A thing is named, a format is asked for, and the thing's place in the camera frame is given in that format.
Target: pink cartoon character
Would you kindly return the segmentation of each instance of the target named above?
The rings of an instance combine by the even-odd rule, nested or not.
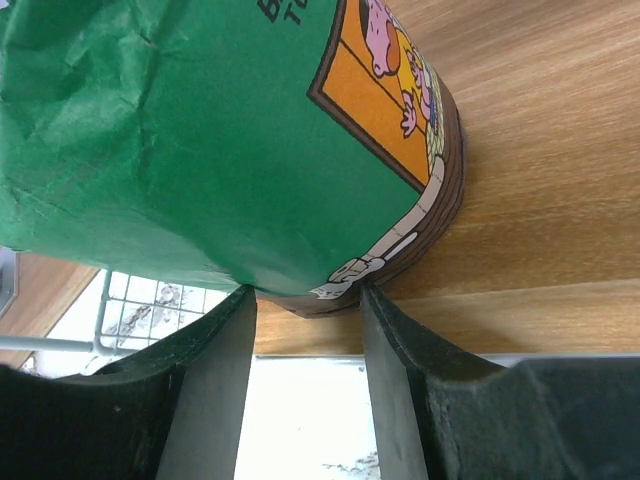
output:
[[[404,100],[400,126],[405,138],[418,123],[414,99],[420,113],[437,132],[436,107],[431,88],[431,76],[422,56],[411,45],[406,33],[380,0],[360,0],[360,26],[372,56],[371,68],[376,77],[395,76]]]

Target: green paper bag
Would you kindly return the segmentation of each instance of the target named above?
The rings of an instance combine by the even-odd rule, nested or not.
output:
[[[313,316],[460,205],[454,102],[378,0],[16,0],[0,29],[10,248]]]

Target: cartoon illustration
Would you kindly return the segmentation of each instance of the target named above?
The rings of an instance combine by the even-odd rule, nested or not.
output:
[[[327,283],[311,290],[321,300],[340,297],[356,281],[383,268],[415,241],[421,233],[416,227],[434,206],[445,175],[442,105],[435,73],[386,5],[379,0],[344,3],[345,17],[335,58],[327,71],[321,72],[324,78],[319,91],[311,96],[321,105],[328,97],[328,111],[331,103],[339,105],[346,113],[346,126],[352,131],[358,127],[364,130],[363,143],[414,186],[420,197],[367,252],[346,262]],[[385,127],[365,111],[357,87],[350,91],[344,81],[338,84],[347,69],[348,78],[356,78],[354,83],[361,80],[359,88],[365,92],[361,95],[369,101],[380,99],[375,103],[376,111],[384,115]],[[366,76],[354,73],[360,71],[365,71]]]

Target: wood grain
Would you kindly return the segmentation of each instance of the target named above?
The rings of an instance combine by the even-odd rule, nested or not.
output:
[[[640,2],[388,0],[460,110],[454,225],[387,289],[472,351],[640,351]],[[260,353],[360,353],[261,305]]]
[[[84,265],[18,255],[18,296],[0,318],[0,335],[46,336],[96,273]],[[20,367],[29,354],[0,350],[0,363]]]

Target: metal grid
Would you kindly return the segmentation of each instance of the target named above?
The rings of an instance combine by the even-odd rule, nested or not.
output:
[[[107,272],[94,345],[111,355],[141,350],[194,322],[225,297],[214,290]]]

